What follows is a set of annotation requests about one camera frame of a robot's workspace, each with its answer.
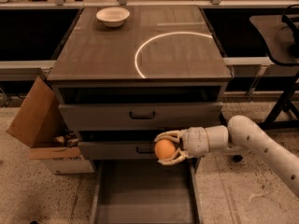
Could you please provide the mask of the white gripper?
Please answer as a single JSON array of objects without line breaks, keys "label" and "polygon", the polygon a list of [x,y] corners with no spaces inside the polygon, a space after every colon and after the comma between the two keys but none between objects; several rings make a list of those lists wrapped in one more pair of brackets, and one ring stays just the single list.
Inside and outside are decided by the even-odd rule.
[{"label": "white gripper", "polygon": [[174,130],[158,134],[154,141],[158,142],[168,139],[174,143],[179,143],[182,137],[183,149],[178,148],[175,153],[166,159],[159,159],[158,162],[164,166],[170,166],[185,161],[188,157],[199,158],[208,153],[208,138],[206,130],[202,127],[191,127],[188,130]]}]

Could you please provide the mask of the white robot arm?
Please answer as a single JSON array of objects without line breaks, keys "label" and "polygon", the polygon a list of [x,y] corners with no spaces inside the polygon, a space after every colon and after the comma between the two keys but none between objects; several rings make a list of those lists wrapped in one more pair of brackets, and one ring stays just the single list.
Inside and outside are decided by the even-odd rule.
[{"label": "white robot arm", "polygon": [[249,150],[299,196],[299,158],[270,138],[254,121],[237,115],[226,126],[191,127],[160,133],[154,152],[161,165],[175,165],[186,159],[201,158],[214,150],[237,154]]}]

